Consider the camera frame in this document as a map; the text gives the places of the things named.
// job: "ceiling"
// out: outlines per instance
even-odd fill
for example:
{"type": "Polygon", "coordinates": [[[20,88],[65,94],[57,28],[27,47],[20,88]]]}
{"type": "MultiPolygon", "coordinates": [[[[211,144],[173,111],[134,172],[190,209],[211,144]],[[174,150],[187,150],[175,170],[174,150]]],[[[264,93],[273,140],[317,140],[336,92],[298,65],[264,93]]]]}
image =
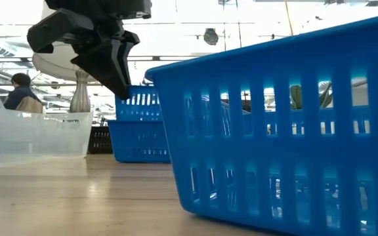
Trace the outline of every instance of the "ceiling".
{"type": "MultiPolygon", "coordinates": [[[[284,2],[254,0],[152,0],[152,18],[128,20],[125,29],[138,34],[141,43],[135,46],[129,58],[129,70],[133,84],[139,84],[147,69],[225,50],[237,49],[291,34],[284,2]],[[219,40],[209,45],[203,40],[205,29],[215,29],[219,40]],[[157,56],[169,56],[158,61],[157,56]]],[[[323,1],[289,1],[289,15],[293,34],[305,33],[378,16],[378,7],[366,7],[367,2],[356,0],[344,4],[325,5],[323,1]]],[[[0,83],[6,83],[10,75],[28,73],[35,84],[53,82],[72,83],[44,75],[36,71],[29,59],[30,50],[26,34],[30,26],[41,19],[42,0],[0,0],[0,46],[21,61],[3,61],[0,58],[0,83]]],[[[4,96],[10,87],[0,87],[4,96]]],[[[49,102],[50,109],[66,111],[74,93],[74,86],[35,87],[35,92],[49,102]]],[[[90,86],[89,94],[94,109],[103,114],[113,113],[113,94],[102,86],[90,86]]]]}

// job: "green plant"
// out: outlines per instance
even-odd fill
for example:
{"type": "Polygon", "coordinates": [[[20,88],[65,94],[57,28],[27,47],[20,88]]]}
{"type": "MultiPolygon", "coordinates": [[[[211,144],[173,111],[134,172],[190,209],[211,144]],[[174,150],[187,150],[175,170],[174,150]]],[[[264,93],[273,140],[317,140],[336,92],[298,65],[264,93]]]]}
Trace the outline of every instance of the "green plant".
{"type": "MultiPolygon", "coordinates": [[[[333,95],[329,94],[329,90],[331,86],[332,86],[332,83],[329,82],[325,90],[319,94],[319,101],[320,101],[321,108],[327,107],[332,102],[333,95]]],[[[291,93],[291,108],[302,109],[303,103],[302,103],[302,98],[301,98],[301,86],[293,85],[289,88],[289,91],[291,93]]]]}

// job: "white container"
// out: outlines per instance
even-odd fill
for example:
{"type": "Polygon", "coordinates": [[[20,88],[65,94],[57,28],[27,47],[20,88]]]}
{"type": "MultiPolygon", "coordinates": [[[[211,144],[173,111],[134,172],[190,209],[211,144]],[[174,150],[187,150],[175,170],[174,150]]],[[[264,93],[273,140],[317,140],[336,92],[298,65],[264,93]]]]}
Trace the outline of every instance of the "white container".
{"type": "Polygon", "coordinates": [[[92,113],[31,114],[0,109],[0,166],[87,154],[92,113]]]}

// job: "table surface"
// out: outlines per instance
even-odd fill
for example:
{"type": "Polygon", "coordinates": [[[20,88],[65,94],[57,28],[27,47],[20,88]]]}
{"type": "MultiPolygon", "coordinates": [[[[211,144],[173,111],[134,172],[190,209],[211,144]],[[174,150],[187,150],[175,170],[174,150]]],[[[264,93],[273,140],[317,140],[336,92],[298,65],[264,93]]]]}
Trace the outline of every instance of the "table surface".
{"type": "Polygon", "coordinates": [[[0,168],[1,235],[271,234],[185,212],[171,165],[93,155],[0,168]]]}

